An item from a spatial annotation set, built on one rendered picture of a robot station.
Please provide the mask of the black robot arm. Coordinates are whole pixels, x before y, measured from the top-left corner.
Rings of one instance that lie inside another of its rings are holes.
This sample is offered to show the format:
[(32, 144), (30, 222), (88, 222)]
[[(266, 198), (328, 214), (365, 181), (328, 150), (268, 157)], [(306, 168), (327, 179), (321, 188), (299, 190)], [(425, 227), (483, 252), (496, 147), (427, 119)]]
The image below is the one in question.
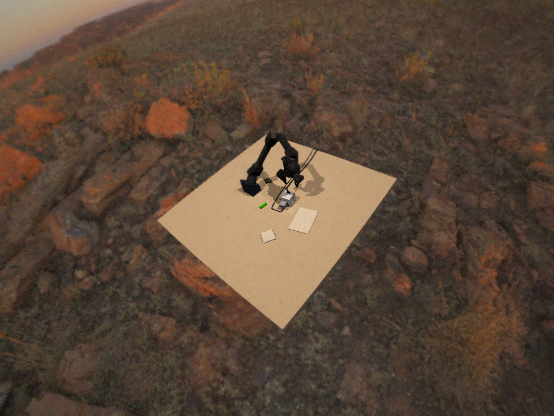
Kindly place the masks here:
[[(300, 164), (298, 164), (298, 151), (294, 149), (285, 135), (282, 133), (267, 133), (265, 137), (265, 145), (257, 159), (249, 169), (247, 169), (247, 179), (246, 182), (250, 184), (256, 184), (257, 176), (259, 176), (263, 171), (263, 162), (268, 155), (270, 149), (276, 145), (277, 142), (280, 142), (282, 147), (285, 150), (285, 155), (281, 158), (283, 160), (284, 169), (289, 170), (294, 175), (297, 175), (300, 172)], [(293, 158), (293, 159), (292, 159)]]

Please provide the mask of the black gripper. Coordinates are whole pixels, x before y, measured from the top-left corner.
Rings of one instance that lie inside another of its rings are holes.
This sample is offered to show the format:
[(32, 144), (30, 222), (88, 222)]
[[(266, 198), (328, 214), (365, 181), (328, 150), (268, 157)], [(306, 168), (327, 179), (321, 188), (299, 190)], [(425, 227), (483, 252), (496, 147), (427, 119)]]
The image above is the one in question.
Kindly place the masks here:
[(280, 169), (277, 173), (276, 173), (276, 176), (278, 178), (280, 178), (285, 184), (287, 184), (287, 181), (286, 181), (286, 177), (288, 178), (295, 178), (294, 179), (294, 183), (296, 185), (296, 187), (298, 188), (298, 185), (299, 183), (302, 182), (302, 180), (304, 179), (304, 175), (294, 175), (292, 172), (290, 172), (289, 170), (286, 170), (286, 169)]

